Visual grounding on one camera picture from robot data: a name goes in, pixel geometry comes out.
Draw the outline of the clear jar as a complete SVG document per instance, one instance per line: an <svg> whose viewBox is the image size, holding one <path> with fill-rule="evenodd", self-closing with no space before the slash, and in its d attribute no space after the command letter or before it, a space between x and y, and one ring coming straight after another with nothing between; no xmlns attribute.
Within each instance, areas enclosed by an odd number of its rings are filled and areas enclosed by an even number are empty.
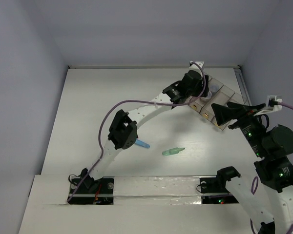
<svg viewBox="0 0 293 234"><path fill-rule="evenodd" d="M221 87L216 83L212 83L209 85L209 91L212 93L212 95L215 95L219 91L220 88Z"/></svg>
<svg viewBox="0 0 293 234"><path fill-rule="evenodd" d="M212 98L212 92L211 91L208 91L206 97L200 97L201 101L204 102L204 103L210 101L211 98Z"/></svg>

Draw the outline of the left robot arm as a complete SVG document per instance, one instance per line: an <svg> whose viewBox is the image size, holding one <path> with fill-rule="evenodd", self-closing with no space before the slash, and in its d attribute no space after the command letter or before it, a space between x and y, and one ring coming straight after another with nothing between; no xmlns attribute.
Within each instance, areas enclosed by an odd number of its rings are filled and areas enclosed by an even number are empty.
<svg viewBox="0 0 293 234"><path fill-rule="evenodd" d="M151 101L124 100L117 103L109 114L125 103L140 103L141 106L131 111L119 110L109 127L105 144L99 140L101 149L98 158L89 168L82 170L81 180L77 187L92 193L98 188L98 181L104 176L107 167L123 150L130 148L138 137L138 129L157 115L170 111L175 107L189 105L194 100L207 94L208 78L205 76L202 64L193 62L181 80L166 87Z"/></svg>

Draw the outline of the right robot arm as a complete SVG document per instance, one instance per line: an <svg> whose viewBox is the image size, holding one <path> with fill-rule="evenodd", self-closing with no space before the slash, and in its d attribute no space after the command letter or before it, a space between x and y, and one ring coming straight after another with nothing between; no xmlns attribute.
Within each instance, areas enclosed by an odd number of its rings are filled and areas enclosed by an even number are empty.
<svg viewBox="0 0 293 234"><path fill-rule="evenodd" d="M232 166L217 172L216 188L227 190L236 198L259 234L293 234L293 165L288 159L288 155L293 154L293 131L283 125L267 131L259 116L271 112L272 108L264 103L256 106L213 103L211 107L218 125L233 119L236 121L228 128L240 129L260 158L254 166L272 210L268 211L257 200L243 183L241 174Z"/></svg>

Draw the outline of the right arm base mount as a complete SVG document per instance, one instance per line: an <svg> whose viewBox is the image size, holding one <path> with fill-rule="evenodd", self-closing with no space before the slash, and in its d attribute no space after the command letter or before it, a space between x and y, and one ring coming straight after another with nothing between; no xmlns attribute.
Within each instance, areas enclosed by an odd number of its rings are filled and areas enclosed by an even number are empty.
<svg viewBox="0 0 293 234"><path fill-rule="evenodd" d="M196 190L201 194L202 204L237 204L237 199L225 187L236 176L236 172L219 170L215 176L201 177Z"/></svg>

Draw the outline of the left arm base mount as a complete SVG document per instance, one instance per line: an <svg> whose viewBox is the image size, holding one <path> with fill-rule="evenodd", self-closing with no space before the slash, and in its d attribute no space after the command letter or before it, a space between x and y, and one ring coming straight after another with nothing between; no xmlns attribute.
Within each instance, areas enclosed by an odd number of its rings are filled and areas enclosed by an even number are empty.
<svg viewBox="0 0 293 234"><path fill-rule="evenodd" d="M81 177L71 174L68 177L70 189L68 193L68 204L71 205L113 205L114 203L114 177L103 177L94 181L91 178L79 186L74 195L73 192L81 181Z"/></svg>

